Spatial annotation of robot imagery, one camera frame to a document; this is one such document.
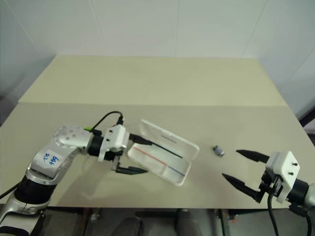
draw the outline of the blue line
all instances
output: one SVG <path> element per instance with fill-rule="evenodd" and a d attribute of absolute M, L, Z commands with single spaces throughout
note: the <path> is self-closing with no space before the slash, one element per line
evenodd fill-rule
<path fill-rule="evenodd" d="M 185 176 L 183 173 L 179 172 L 178 170 L 175 170 L 174 168 L 168 166 L 169 168 L 171 168 L 172 170 L 176 171 L 177 173 L 180 173 L 181 175 Z"/>

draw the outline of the gray floor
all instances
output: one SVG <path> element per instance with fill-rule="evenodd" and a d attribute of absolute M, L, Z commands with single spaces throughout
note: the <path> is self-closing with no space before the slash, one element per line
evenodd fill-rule
<path fill-rule="evenodd" d="M 163 211 L 173 212 L 176 209 L 136 209 L 106 208 L 102 209 L 101 217 L 94 223 L 89 222 L 86 236 L 110 236 L 116 226 L 125 218 L 135 216 L 136 212 Z M 194 219 L 198 222 L 204 236 L 221 236 L 221 223 L 213 210 L 191 209 Z M 144 236 L 176 236 L 174 218 L 141 217 L 144 223 Z"/>
<path fill-rule="evenodd" d="M 94 223 L 89 223 L 86 236 L 110 236 L 114 228 L 127 217 L 145 209 L 103 209 L 102 216 Z M 204 236 L 221 236 L 221 222 L 213 210 L 191 209 L 199 223 Z M 279 234 L 281 236 L 304 236 L 307 234 L 305 218 L 295 215 L 288 209 L 274 210 Z M 315 211 L 310 212 L 313 225 Z M 145 226 L 145 236 L 176 236 L 174 221 L 171 218 L 142 218 Z M 274 235 L 272 224 L 267 211 L 238 215 L 235 222 L 229 221 L 231 236 L 266 236 Z"/>
<path fill-rule="evenodd" d="M 56 210 L 46 210 L 45 214 L 40 236 L 78 236 L 81 215 Z"/>

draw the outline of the black cable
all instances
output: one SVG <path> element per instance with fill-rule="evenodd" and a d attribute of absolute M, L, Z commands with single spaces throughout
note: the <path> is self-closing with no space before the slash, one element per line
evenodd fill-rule
<path fill-rule="evenodd" d="M 273 225 L 273 227 L 274 227 L 275 234 L 276 234 L 276 236 L 279 236 L 278 227 L 277 227 L 277 223 L 276 223 L 276 219 L 275 219 L 275 216 L 274 216 L 274 214 L 273 214 L 273 212 L 272 212 L 272 206 L 271 206 L 272 197 L 273 197 L 273 195 L 272 195 L 272 194 L 269 194 L 269 196 L 268 196 L 268 201 L 267 201 L 268 213 L 269 213 L 269 216 L 270 216 L 272 225 Z"/>
<path fill-rule="evenodd" d="M 103 118 L 100 119 L 99 122 L 96 123 L 96 125 L 93 126 L 93 128 L 90 130 L 90 132 L 92 132 L 106 117 L 108 117 L 110 114 L 114 114 L 114 113 L 119 114 L 119 115 L 120 115 L 119 120 L 120 120 L 120 121 L 123 121 L 124 116 L 123 116 L 123 114 L 122 114 L 121 112 L 112 111 L 112 112 L 109 112 L 109 113 L 107 113 L 106 115 L 104 115 Z"/>
<path fill-rule="evenodd" d="M 10 188 L 9 190 L 7 190 L 7 191 L 5 191 L 4 193 L 2 193 L 1 195 L 0 195 L 0 199 L 2 199 L 2 198 L 4 198 L 6 195 L 8 195 L 10 192 L 12 192 L 14 189 L 16 189 L 18 186 L 19 186 L 19 184 L 20 184 L 21 182 L 18 182 L 16 185 L 14 185 L 12 188 Z"/>
<path fill-rule="evenodd" d="M 158 146 L 159 148 L 161 148 L 161 149 L 163 149 L 163 150 L 165 150 L 165 151 L 167 151 L 167 152 L 169 152 L 169 153 L 171 153 L 171 154 L 173 154 L 173 155 L 175 155 L 175 156 L 178 156 L 179 158 L 183 158 L 182 156 L 180 156 L 180 155 L 178 155 L 178 154 L 176 154 L 176 153 L 174 153 L 174 152 L 172 152 L 172 151 L 170 151 L 170 150 L 168 150 L 167 148 L 165 148 L 165 147 L 162 147 L 161 145 L 159 145 L 159 144 L 156 144 L 156 143 L 154 143 L 154 142 L 152 142 L 152 141 L 150 141 L 153 145 L 155 145 L 155 146 Z"/>
<path fill-rule="evenodd" d="M 312 235 L 312 222 L 311 222 L 311 218 L 309 215 L 305 216 L 306 220 L 307 220 L 307 236 L 311 236 Z"/>

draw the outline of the red line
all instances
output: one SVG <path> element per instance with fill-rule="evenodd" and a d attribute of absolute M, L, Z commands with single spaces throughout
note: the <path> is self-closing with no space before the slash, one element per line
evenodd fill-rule
<path fill-rule="evenodd" d="M 140 152 L 142 152 L 142 153 L 146 154 L 147 156 L 152 157 L 152 158 L 153 158 L 153 159 L 155 159 L 156 161 L 158 161 L 158 162 L 160 162 L 160 163 L 164 164 L 165 166 L 167 166 L 167 164 L 166 164 L 166 163 L 164 163 L 164 162 L 162 162 L 162 161 L 158 160 L 156 157 L 151 156 L 150 154 L 146 153 L 145 151 L 143 151 L 143 150 L 141 150 L 141 149 L 139 149 L 139 148 L 137 148 L 137 147 L 134 147 L 134 148 L 135 148 L 135 149 L 137 149 L 138 151 L 140 151 Z"/>

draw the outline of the handwritten label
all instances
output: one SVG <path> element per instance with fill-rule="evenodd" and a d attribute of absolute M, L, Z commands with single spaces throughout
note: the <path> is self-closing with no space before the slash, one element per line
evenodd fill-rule
<path fill-rule="evenodd" d="M 59 158 L 57 157 L 57 154 L 48 150 L 46 153 L 44 153 L 43 161 L 48 162 L 49 165 L 54 165 L 59 161 Z"/>

